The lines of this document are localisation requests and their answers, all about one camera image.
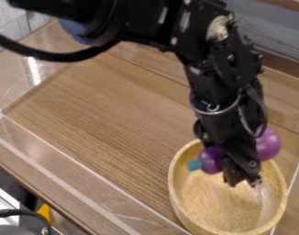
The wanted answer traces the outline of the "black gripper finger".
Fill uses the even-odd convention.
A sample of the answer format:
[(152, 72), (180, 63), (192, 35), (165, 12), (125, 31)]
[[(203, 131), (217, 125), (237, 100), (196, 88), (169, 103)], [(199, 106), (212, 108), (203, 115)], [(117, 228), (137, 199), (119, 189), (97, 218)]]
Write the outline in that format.
[(236, 187), (243, 181), (251, 187), (261, 182), (261, 162), (253, 146), (227, 143), (223, 145), (224, 158), (221, 160), (223, 179), (231, 186)]

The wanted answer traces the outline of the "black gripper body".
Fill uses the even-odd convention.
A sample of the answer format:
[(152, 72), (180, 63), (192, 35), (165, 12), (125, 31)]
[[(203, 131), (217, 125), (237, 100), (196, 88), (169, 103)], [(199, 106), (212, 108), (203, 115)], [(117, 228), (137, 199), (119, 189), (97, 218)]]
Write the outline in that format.
[(189, 87), (189, 103), (197, 116), (196, 134), (220, 146), (235, 159), (256, 160), (256, 139), (267, 128), (263, 103), (263, 56), (243, 40), (225, 17), (209, 21), (204, 31), (193, 31), (196, 47), (183, 57)]

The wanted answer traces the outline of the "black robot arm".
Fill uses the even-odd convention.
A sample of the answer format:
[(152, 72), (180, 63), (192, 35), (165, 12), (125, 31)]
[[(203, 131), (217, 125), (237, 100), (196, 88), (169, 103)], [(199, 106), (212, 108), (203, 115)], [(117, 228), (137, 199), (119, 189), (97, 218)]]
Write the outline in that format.
[(223, 154), (224, 182), (261, 182), (256, 139), (267, 126), (263, 56), (243, 39), (223, 0), (6, 0), (56, 17), (97, 52), (133, 42), (173, 53), (183, 63), (196, 137)]

